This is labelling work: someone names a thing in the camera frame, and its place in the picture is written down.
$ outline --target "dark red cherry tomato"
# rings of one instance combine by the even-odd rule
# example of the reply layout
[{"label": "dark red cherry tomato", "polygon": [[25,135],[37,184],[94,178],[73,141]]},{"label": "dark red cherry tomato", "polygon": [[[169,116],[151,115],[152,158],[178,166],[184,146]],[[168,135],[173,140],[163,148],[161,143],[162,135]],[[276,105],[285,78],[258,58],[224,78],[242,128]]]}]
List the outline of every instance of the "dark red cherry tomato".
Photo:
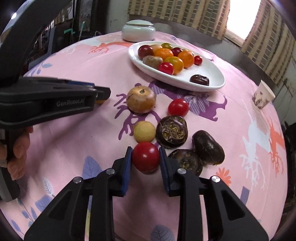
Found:
[{"label": "dark red cherry tomato", "polygon": [[175,48],[172,49],[172,52],[173,52],[175,57],[178,57],[178,54],[183,52],[183,50],[181,48],[179,48],[179,47],[175,47]]},{"label": "dark red cherry tomato", "polygon": [[142,45],[138,50],[139,59],[143,60],[148,55],[153,56],[153,48],[149,45]]},{"label": "dark red cherry tomato", "polygon": [[183,99],[175,99],[168,106],[169,115],[186,116],[189,111],[188,103]]},{"label": "dark red cherry tomato", "polygon": [[158,149],[150,142],[140,142],[133,149],[132,162],[140,172],[152,172],[159,165]]},{"label": "dark red cherry tomato", "polygon": [[202,58],[199,55],[194,57],[194,64],[200,66],[202,64]]},{"label": "dark red cherry tomato", "polygon": [[172,75],[174,73],[174,66],[169,62],[163,62],[158,67],[158,70],[166,74]]}]

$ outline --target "round table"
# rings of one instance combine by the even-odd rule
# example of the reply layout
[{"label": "round table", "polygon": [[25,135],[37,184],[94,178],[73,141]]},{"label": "round table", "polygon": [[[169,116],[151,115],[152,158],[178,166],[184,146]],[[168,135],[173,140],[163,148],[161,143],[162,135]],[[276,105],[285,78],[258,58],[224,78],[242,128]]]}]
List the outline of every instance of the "round table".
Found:
[{"label": "round table", "polygon": [[[107,86],[111,97],[93,112],[35,126],[27,172],[19,180],[21,198],[0,203],[21,237],[71,179],[95,177],[111,167],[114,160],[124,157],[128,146],[136,146],[133,125],[147,120],[156,126],[167,115],[169,103],[177,98],[186,99],[190,106],[185,116],[189,137],[182,148],[190,149],[192,135],[206,130],[225,151],[225,161],[204,168],[201,177],[218,175],[261,223],[269,238],[273,237],[287,194],[286,152],[275,108],[270,103],[263,111],[256,110],[251,102],[255,83],[213,53],[160,32],[155,40],[175,43],[212,60],[224,74],[225,86],[218,91],[196,93],[151,78],[132,64],[127,52],[131,43],[124,42],[120,32],[75,43],[26,74]],[[132,114],[126,105],[126,94],[138,84],[149,86],[157,95],[156,107],[147,115]],[[128,241],[175,240],[179,202],[178,197],[166,195],[160,170],[145,175],[133,167],[127,195],[113,199],[117,237]],[[207,240],[207,226],[203,226]]]}]

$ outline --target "white oval plate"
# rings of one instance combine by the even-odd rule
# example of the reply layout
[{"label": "white oval plate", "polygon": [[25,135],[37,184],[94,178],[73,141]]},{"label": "white oval plate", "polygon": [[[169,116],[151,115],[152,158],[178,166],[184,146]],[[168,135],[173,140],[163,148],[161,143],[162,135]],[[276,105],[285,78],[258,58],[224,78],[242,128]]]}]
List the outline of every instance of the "white oval plate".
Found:
[{"label": "white oval plate", "polygon": [[[202,57],[202,64],[200,66],[193,65],[188,69],[183,69],[182,72],[179,73],[178,75],[169,75],[157,69],[154,69],[148,65],[143,64],[143,62],[138,57],[138,49],[142,45],[153,45],[153,44],[161,45],[163,43],[164,42],[158,42],[158,41],[144,41],[144,42],[135,43],[128,48],[128,55],[132,60],[132,62],[144,73],[150,75],[151,77],[157,80],[160,80],[164,83],[167,83],[169,85],[172,85],[178,88],[182,88],[190,91],[209,92],[209,91],[220,89],[225,85],[225,77],[222,74],[222,72],[218,69],[218,67],[214,63],[212,63],[210,60],[208,60],[206,57],[194,51],[193,51],[194,56],[199,55]],[[181,49],[184,49],[184,47],[181,47],[175,44],[171,44],[171,45],[174,48],[180,47]],[[195,74],[200,74],[208,77],[210,81],[210,86],[189,82],[190,77]]]}]

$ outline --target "white ceramic jar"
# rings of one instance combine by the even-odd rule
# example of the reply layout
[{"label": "white ceramic jar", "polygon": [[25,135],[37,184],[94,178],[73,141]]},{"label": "white ceramic jar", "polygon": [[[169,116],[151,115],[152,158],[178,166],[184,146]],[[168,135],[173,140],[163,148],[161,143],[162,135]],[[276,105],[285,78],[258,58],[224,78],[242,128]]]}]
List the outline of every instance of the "white ceramic jar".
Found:
[{"label": "white ceramic jar", "polygon": [[153,23],[145,20],[131,20],[122,28],[122,38],[126,41],[137,43],[152,41],[155,37]]}]

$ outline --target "human hand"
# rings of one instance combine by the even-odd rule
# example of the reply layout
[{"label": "human hand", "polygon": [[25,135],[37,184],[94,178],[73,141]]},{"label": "human hand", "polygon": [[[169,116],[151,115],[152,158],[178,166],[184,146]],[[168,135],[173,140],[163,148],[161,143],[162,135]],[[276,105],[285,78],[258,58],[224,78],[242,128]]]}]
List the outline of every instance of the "human hand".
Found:
[{"label": "human hand", "polygon": [[[30,146],[30,133],[33,133],[32,126],[26,128],[13,145],[13,153],[15,157],[7,163],[7,169],[12,180],[20,179],[26,172],[25,163],[27,159],[27,150]],[[5,147],[0,143],[0,160],[4,160],[6,156]]]}]

